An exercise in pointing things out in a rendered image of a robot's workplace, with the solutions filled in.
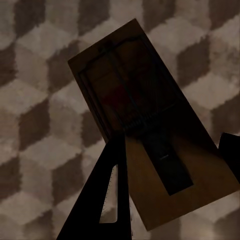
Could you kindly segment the mousetrap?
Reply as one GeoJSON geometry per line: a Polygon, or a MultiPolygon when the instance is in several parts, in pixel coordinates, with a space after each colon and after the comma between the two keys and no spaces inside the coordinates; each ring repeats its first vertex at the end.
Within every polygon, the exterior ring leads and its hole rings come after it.
{"type": "Polygon", "coordinates": [[[147,232],[240,190],[136,18],[67,63],[105,144],[125,134],[128,193],[147,232]]]}

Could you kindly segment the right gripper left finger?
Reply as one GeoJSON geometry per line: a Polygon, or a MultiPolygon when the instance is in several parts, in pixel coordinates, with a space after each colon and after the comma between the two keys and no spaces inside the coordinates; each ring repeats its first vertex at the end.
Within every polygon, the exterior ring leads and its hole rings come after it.
{"type": "Polygon", "coordinates": [[[125,133],[107,142],[56,240],[132,240],[125,133]],[[99,223],[114,166],[117,222],[99,223]]]}

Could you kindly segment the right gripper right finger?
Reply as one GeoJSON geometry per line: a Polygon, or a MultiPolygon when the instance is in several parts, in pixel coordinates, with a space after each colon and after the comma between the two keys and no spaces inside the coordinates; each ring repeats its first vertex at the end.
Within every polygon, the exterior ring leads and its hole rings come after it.
{"type": "Polygon", "coordinates": [[[240,136],[223,133],[218,149],[240,183],[240,136]]]}

